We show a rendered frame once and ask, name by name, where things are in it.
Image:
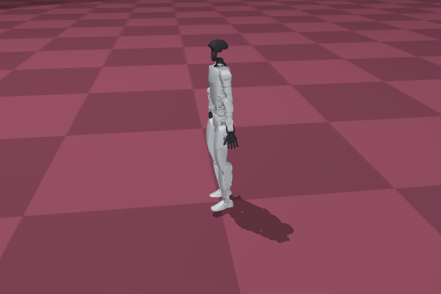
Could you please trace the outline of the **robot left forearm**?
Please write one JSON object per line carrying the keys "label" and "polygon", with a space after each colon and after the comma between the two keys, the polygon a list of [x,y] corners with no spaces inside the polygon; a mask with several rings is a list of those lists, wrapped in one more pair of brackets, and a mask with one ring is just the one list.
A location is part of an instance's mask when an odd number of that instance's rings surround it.
{"label": "robot left forearm", "polygon": [[224,101],[224,105],[225,105],[225,109],[224,109],[224,113],[225,113],[225,123],[227,125],[227,131],[228,132],[233,132],[234,131],[234,127],[233,127],[233,112],[234,112],[234,106],[233,103],[231,101],[231,99],[227,98]]}

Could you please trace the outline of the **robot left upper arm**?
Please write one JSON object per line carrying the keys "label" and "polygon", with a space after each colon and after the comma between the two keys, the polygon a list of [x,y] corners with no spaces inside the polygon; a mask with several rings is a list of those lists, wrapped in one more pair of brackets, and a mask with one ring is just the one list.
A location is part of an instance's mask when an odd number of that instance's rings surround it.
{"label": "robot left upper arm", "polygon": [[225,99],[231,99],[233,103],[233,95],[232,95],[232,74],[230,71],[224,69],[219,71],[219,79],[222,83],[223,93],[225,94],[225,98],[221,101],[222,106],[224,105]]}

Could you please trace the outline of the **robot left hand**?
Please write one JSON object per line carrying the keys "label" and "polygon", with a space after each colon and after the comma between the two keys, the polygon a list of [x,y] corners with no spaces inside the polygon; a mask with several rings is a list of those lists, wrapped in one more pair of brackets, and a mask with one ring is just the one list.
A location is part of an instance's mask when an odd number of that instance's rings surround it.
{"label": "robot left hand", "polygon": [[[233,127],[234,127],[234,126],[233,126]],[[229,144],[230,144],[231,149],[232,149],[232,143],[233,143],[234,148],[236,148],[236,147],[235,147],[235,142],[236,142],[236,146],[238,147],[237,138],[236,138],[236,136],[234,135],[235,130],[234,130],[233,132],[228,132],[228,131],[227,131],[227,126],[226,126],[226,132],[227,132],[227,136],[226,136],[227,138],[225,139],[225,142],[223,143],[223,145],[225,145],[225,143],[228,142],[228,144],[227,144],[227,148],[229,149]]]}

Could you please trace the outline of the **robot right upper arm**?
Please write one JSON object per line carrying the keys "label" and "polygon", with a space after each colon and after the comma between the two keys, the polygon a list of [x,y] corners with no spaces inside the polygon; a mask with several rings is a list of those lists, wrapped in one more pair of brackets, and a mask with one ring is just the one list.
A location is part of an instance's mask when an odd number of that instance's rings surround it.
{"label": "robot right upper arm", "polygon": [[[212,66],[212,65],[209,66],[209,69],[210,69],[211,66]],[[210,95],[210,89],[209,89],[209,87],[207,88],[207,93]],[[211,95],[210,95],[210,96],[211,96]]]}

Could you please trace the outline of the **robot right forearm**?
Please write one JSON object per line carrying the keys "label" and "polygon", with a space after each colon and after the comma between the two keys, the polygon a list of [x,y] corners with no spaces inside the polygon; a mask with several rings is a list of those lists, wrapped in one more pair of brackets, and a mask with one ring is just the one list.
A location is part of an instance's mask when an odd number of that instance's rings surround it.
{"label": "robot right forearm", "polygon": [[214,107],[215,105],[213,105],[213,103],[212,103],[211,96],[209,94],[207,94],[207,95],[208,95],[208,100],[209,100],[208,113],[212,112],[212,116],[213,116],[213,113],[215,113],[215,107]]}

